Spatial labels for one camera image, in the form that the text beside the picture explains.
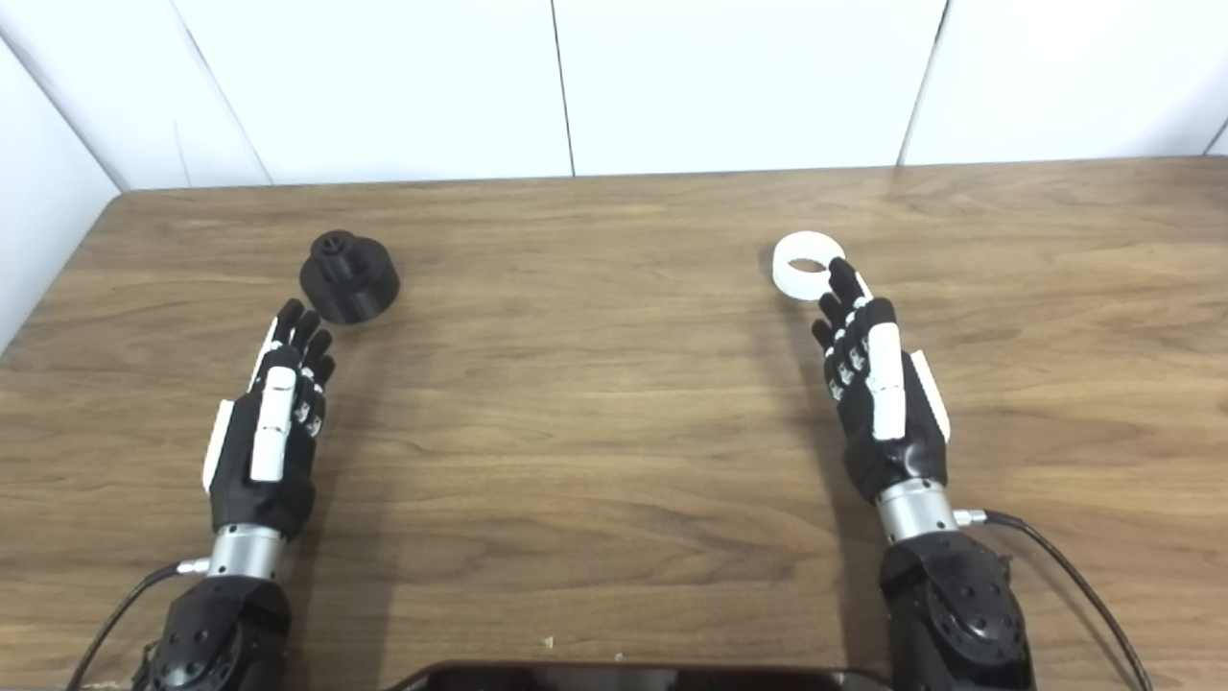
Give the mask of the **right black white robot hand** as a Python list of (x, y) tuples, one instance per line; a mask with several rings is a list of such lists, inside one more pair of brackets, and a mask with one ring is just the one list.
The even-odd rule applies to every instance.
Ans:
[(949, 416), (923, 351), (904, 351), (889, 298), (833, 259), (812, 334), (842, 430), (842, 466), (865, 500), (905, 481), (946, 484)]

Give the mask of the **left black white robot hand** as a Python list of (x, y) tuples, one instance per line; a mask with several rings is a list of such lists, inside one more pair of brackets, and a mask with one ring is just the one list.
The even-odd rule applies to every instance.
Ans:
[(335, 369), (332, 333), (298, 298), (273, 315), (246, 393), (219, 404), (203, 459), (212, 528), (251, 524), (298, 538), (316, 507), (312, 473)]

